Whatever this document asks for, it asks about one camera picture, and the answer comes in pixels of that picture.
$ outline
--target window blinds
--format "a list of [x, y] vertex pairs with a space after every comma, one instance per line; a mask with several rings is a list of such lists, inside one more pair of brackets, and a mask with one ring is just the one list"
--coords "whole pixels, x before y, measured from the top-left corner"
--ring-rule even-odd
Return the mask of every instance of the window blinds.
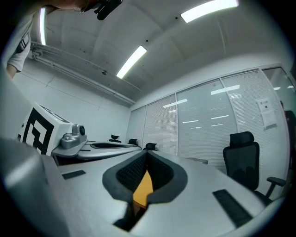
[[175, 95], [147, 105], [143, 148], [147, 143], [157, 143], [156, 149], [176, 154], [177, 115]]
[[[250, 131], [255, 142], [260, 146], [258, 191], [265, 194], [270, 183], [270, 176], [285, 179], [288, 169], [287, 134], [285, 118], [279, 107], [275, 92], [261, 71], [253, 70], [223, 77], [225, 87], [235, 89], [228, 91], [237, 117], [239, 132]], [[269, 128], [263, 127], [262, 117], [257, 99], [268, 97], [274, 110], [277, 124]], [[276, 187], [271, 198], [280, 194]]]
[[130, 113], [129, 126], [126, 134], [126, 143], [130, 139], [137, 139], [137, 144], [142, 147], [146, 106]]
[[220, 80], [177, 93], [180, 157], [209, 161], [226, 174], [223, 149], [231, 133], [237, 132], [234, 112]]

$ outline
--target black office chair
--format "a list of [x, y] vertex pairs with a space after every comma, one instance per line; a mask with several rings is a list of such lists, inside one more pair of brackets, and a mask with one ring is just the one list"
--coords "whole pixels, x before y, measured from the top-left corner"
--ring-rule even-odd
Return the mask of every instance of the black office chair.
[[109, 139], [109, 142], [121, 143], [121, 141], [116, 140], [117, 138], [119, 138], [119, 136], [115, 136], [115, 135], [112, 135], [112, 134], [111, 134], [111, 138], [112, 138], [112, 139]]
[[157, 143], [147, 143], [146, 147], [143, 150], [156, 150], [155, 146]]
[[230, 134], [230, 144], [224, 148], [223, 157], [227, 175], [252, 190], [266, 205], [271, 203], [269, 197], [275, 185], [286, 184], [285, 180], [269, 177], [271, 186], [266, 195], [255, 191], [259, 185], [259, 144], [249, 131]]
[[128, 142], [128, 144], [137, 145], [138, 146], [137, 139], [130, 139], [129, 142]]

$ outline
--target fluorescent light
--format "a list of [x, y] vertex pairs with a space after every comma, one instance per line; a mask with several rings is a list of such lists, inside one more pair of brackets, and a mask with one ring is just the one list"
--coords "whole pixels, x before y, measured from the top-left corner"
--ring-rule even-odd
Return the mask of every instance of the fluorescent light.
[[187, 123], [193, 123], [193, 122], [198, 122], [198, 120], [193, 120], [193, 121], [187, 121], [187, 122], [183, 122], [183, 124], [187, 124]]
[[45, 31], [44, 31], [44, 20], [45, 20], [45, 8], [41, 8], [40, 9], [40, 20], [39, 20], [39, 24], [40, 24], [40, 38], [41, 38], [41, 43], [43, 45], [46, 45], [45, 42]]
[[130, 70], [130, 68], [147, 52], [143, 46], [139, 46], [136, 51], [129, 57], [123, 67], [117, 73], [117, 76], [122, 79], [124, 75]]
[[211, 95], [219, 94], [219, 93], [226, 92], [226, 91], [233, 91], [233, 90], [237, 90], [239, 88], [240, 88], [239, 85], [235, 85], [235, 86], [232, 86], [232, 87], [226, 87], [226, 88], [219, 89], [219, 90], [216, 90], [216, 91], [211, 91]]
[[211, 119], [219, 119], [219, 118], [225, 118], [228, 117], [229, 115], [224, 115], [224, 116], [220, 116], [220, 117], [215, 117], [215, 118], [211, 118]]
[[190, 9], [187, 12], [181, 14], [181, 17], [186, 23], [209, 14], [211, 12], [216, 12], [225, 8], [236, 7], [239, 3], [236, 0], [214, 0], [211, 2], [204, 3], [197, 7]]
[[177, 102], [174, 102], [174, 103], [171, 103], [171, 104], [165, 105], [165, 106], [163, 106], [163, 107], [164, 107], [164, 108], [168, 108], [168, 107], [175, 106], [175, 105], [178, 105], [178, 104], [181, 104], [181, 103], [184, 103], [184, 102], [187, 102], [187, 99], [179, 100], [179, 101], [177, 101]]
[[223, 124], [211, 125], [211, 127], [220, 126], [220, 125], [223, 125]]

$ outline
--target white wall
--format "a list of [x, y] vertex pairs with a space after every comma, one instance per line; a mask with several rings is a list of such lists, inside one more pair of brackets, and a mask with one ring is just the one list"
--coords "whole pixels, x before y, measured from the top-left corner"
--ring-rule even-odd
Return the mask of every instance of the white wall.
[[89, 140], [108, 141], [113, 134], [125, 142], [130, 111], [124, 102], [31, 59], [13, 82], [30, 102], [84, 125]]
[[289, 71], [295, 54], [277, 23], [258, 6], [244, 8], [244, 14], [249, 20], [246, 30], [256, 34], [258, 40], [254, 41], [250, 36], [226, 45], [226, 54], [220, 47], [173, 65], [145, 87], [131, 110], [197, 83], [240, 70], [280, 63]]
[[228, 52], [226, 56], [223, 55], [223, 49], [196, 55], [159, 75], [154, 83], [146, 86], [142, 97], [131, 110], [221, 75], [276, 63], [290, 69], [293, 62], [292, 55], [282, 59], [276, 52], [262, 45], [236, 45], [229, 47]]

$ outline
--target white sleeve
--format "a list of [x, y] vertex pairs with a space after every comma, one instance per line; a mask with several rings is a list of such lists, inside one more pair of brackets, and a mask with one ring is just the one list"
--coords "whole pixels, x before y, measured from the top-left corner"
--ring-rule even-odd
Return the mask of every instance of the white sleeve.
[[11, 58], [8, 60], [7, 64], [14, 66], [17, 69], [17, 72], [21, 72], [23, 70], [25, 59], [30, 51], [30, 46], [31, 38], [29, 37], [29, 42], [27, 46], [24, 48], [24, 50], [21, 53], [13, 54]]

